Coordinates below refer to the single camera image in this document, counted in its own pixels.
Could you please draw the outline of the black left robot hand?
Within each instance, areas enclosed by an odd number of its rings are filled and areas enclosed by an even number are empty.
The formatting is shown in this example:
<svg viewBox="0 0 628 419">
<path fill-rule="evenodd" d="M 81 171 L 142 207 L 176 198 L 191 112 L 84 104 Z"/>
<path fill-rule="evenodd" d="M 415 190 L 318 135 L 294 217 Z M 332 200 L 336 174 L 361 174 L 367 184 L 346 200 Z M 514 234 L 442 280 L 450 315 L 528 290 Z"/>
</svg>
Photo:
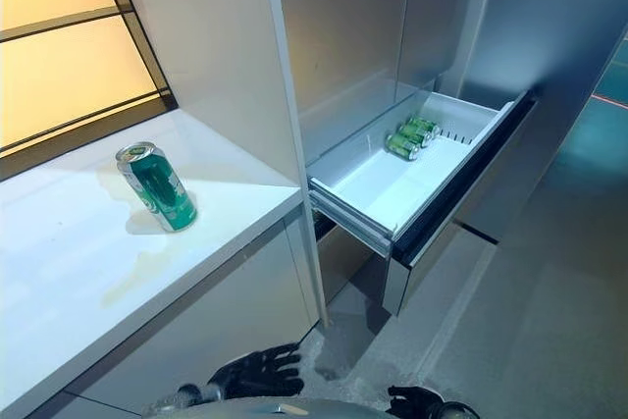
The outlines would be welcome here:
<svg viewBox="0 0 628 419">
<path fill-rule="evenodd" d="M 299 343 L 291 342 L 253 351 L 217 370 L 208 383 L 219 386 L 225 399 L 300 394 L 298 350 Z"/>
</svg>

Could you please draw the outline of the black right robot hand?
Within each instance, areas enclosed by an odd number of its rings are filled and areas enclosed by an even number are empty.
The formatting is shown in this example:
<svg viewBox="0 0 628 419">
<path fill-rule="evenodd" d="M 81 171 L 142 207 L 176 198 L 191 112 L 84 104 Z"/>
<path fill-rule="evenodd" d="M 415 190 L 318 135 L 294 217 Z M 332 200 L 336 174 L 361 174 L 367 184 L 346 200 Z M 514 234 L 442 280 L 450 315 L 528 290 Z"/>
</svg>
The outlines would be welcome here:
<svg viewBox="0 0 628 419">
<path fill-rule="evenodd" d="M 391 386 L 388 394 L 391 401 L 387 413 L 397 418 L 433 418 L 445 403 L 439 394 L 421 387 Z"/>
</svg>

